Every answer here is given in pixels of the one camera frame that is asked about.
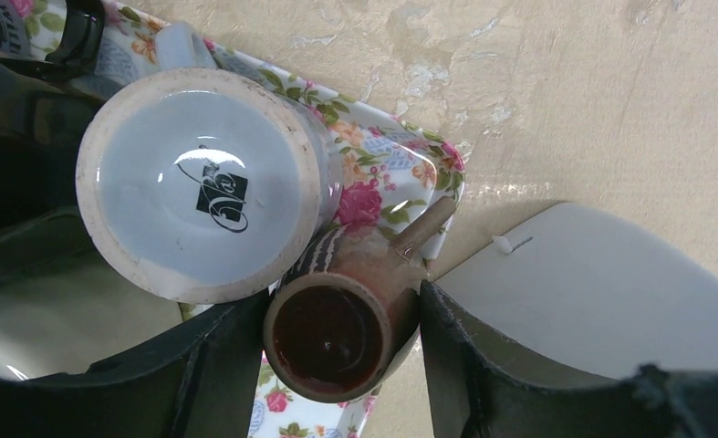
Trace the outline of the brown striped mug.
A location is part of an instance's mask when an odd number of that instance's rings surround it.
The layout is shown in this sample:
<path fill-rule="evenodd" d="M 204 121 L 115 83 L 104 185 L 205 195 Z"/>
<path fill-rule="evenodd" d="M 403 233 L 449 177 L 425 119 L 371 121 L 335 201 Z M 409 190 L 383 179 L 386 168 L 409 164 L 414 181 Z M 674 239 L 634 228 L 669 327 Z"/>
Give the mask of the brown striped mug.
<path fill-rule="evenodd" d="M 393 237 L 375 224 L 349 224 L 308 245 L 264 321 L 265 356 L 290 390 L 347 402 L 396 370 L 417 333 L 419 291 L 429 277 L 418 251 L 455 210 L 444 196 Z"/>

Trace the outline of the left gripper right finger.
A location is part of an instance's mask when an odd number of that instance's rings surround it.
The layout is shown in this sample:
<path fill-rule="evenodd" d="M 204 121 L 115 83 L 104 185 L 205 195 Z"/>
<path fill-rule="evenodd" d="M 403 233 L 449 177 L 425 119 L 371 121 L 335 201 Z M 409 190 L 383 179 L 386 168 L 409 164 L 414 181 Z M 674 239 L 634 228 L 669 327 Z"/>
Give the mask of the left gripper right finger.
<path fill-rule="evenodd" d="M 544 357 L 421 284 L 437 437 L 718 437 L 718 371 L 638 367 L 610 379 Z"/>

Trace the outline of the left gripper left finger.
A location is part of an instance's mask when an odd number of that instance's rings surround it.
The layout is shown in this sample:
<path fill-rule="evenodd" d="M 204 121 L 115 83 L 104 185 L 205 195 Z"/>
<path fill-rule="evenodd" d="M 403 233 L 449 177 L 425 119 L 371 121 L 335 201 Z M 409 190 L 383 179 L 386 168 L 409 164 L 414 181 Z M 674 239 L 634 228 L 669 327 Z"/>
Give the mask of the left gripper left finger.
<path fill-rule="evenodd" d="M 246 436 L 269 302 L 212 306 L 80 374 L 0 379 L 0 437 Z"/>

